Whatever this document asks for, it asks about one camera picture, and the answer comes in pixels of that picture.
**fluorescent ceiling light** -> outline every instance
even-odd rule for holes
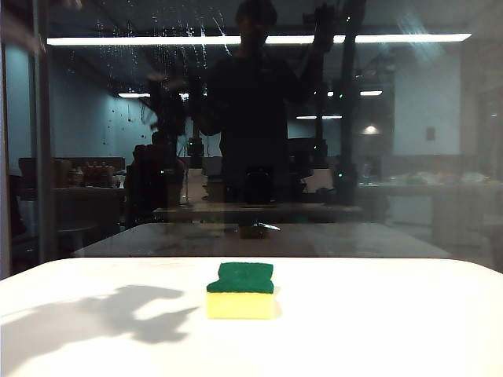
[[[356,43],[429,43],[429,42],[463,42],[471,34],[397,34],[397,35],[359,35]],[[341,44],[344,35],[337,35],[333,41]],[[309,45],[313,42],[313,35],[271,35],[268,45]],[[223,46],[239,45],[240,36],[220,37],[83,37],[83,38],[48,38],[50,46],[179,46],[206,45]]]
[[[383,93],[382,90],[368,90],[360,92],[360,95],[362,97],[377,97],[380,96],[382,93]]]
[[[150,97],[148,93],[119,93],[119,97],[122,98],[143,98]]]
[[[323,115],[323,119],[342,119],[343,117],[341,115]],[[316,119],[316,116],[298,116],[297,119],[299,120],[312,120]]]
[[[433,42],[463,42],[471,34],[388,34],[359,35],[356,43],[433,43]]]

